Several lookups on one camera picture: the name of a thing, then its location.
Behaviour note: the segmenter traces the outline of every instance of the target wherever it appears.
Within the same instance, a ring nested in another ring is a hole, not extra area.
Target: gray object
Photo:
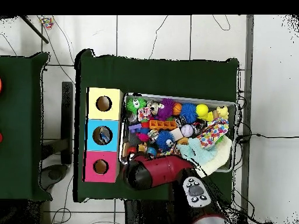
[[[206,188],[198,178],[188,177],[185,179],[183,189],[187,196],[188,204],[191,207],[203,208],[211,203],[211,198],[208,195]]]

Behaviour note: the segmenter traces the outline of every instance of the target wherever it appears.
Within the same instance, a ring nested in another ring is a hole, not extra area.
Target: pink toy
[[[161,101],[161,104],[164,107],[158,109],[158,119],[161,121],[165,121],[168,117],[172,115],[175,101],[172,99],[163,99]]]
[[[136,133],[136,136],[138,136],[138,138],[143,142],[147,142],[150,140],[149,136],[144,133]]]

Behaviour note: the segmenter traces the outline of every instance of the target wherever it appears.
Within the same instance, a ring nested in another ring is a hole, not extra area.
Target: metal bar
[[[43,143],[41,146],[41,159],[44,160],[57,152],[67,149],[68,145],[67,139],[59,139]]]
[[[61,139],[68,140],[68,147],[61,151],[61,163],[72,163],[72,108],[73,108],[73,84],[72,82],[62,82],[61,94]]]
[[[46,42],[46,44],[49,43],[49,41],[36,29],[36,27],[34,27],[34,25],[25,17],[25,16],[20,16],[24,22],[26,22],[28,24],[29,27],[31,27],[33,29],[33,31],[35,31],[37,33],[38,36],[40,36],[44,42]]]
[[[244,97],[247,105],[244,108],[243,135],[249,135],[251,126],[251,88],[252,88],[252,58],[253,58],[253,15],[247,15],[246,34],[246,61],[245,61],[245,84]],[[249,149],[250,142],[243,144],[242,181],[241,181],[241,207],[248,213],[248,187],[249,187]]]

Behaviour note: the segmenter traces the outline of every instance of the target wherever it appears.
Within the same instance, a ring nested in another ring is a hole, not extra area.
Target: wooden block
[[[106,127],[110,130],[110,142],[104,145],[99,144],[99,128]],[[113,120],[88,120],[87,124],[87,151],[112,151],[119,150],[119,128],[120,122]]]
[[[88,115],[94,120],[119,120],[123,93],[119,89],[87,88]]]
[[[115,183],[118,174],[117,152],[86,152],[84,182]]]

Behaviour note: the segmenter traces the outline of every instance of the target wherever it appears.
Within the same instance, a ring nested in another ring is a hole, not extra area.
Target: green table
[[[169,199],[169,185],[133,191],[124,185],[120,176],[115,183],[82,181],[82,130],[85,128],[87,87],[120,89],[124,94],[135,92],[236,102],[238,67],[236,59],[225,62],[140,60],[111,55],[94,57],[92,50],[81,51],[75,61],[75,151],[78,155],[74,156],[74,201],[81,202],[85,198]],[[223,199],[230,200],[232,172],[213,173],[209,177],[223,193]]]
[[[41,69],[47,53],[0,57],[0,199],[51,200],[39,186]]]

